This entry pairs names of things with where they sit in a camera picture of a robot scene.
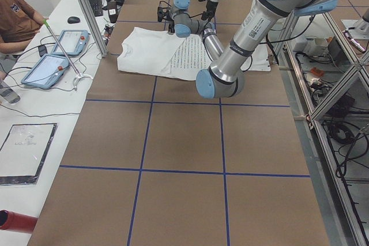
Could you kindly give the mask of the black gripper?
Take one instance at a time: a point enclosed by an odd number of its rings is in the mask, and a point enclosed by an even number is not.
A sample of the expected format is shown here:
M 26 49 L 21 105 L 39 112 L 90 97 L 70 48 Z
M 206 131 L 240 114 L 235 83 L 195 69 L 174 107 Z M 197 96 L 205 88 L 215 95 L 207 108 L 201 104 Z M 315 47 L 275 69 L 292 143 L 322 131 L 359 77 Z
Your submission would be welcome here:
M 214 0 L 198 0 L 199 2 L 206 1 L 206 10 L 202 13 L 201 20 L 210 21 L 216 12 L 216 1 Z
M 160 1 L 157 7 L 157 21 L 163 22 L 173 22 L 172 19 L 172 6 L 166 1 Z

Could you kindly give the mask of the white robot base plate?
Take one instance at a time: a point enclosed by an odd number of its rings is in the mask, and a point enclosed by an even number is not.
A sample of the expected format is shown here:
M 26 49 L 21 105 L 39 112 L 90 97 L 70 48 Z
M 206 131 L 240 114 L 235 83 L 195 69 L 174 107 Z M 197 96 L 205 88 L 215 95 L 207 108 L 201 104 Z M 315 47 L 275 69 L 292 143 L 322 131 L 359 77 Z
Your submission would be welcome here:
M 241 66 L 242 71 L 271 71 L 268 60 L 268 48 L 265 44 L 258 45 L 252 56 Z

